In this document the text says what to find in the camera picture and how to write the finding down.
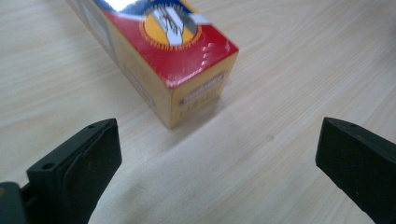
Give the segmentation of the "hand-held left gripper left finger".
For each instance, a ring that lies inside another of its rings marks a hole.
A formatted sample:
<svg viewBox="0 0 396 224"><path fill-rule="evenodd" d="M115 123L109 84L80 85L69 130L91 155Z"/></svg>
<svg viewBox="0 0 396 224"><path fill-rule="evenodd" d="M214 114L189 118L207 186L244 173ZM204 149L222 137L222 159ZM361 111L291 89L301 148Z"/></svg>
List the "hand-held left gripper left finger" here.
<svg viewBox="0 0 396 224"><path fill-rule="evenodd" d="M27 170L22 188L33 224L88 224L121 165L115 119L83 128Z"/></svg>

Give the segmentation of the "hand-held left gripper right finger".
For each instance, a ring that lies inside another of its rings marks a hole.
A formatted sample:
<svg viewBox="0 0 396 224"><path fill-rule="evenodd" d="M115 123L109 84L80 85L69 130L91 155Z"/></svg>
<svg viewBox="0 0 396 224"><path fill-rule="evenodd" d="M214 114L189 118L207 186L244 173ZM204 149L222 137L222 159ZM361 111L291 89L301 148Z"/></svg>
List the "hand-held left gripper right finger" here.
<svg viewBox="0 0 396 224"><path fill-rule="evenodd" d="M354 123L326 118L316 165L375 224L396 224L396 144Z"/></svg>

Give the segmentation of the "red and yellow cardboard box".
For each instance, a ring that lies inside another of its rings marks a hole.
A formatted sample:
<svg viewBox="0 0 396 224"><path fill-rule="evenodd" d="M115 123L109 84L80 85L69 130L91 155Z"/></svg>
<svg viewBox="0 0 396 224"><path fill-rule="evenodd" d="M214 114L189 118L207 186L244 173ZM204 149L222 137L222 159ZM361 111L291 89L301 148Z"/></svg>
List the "red and yellow cardboard box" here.
<svg viewBox="0 0 396 224"><path fill-rule="evenodd" d="M218 99L239 49L187 0L65 0L172 129Z"/></svg>

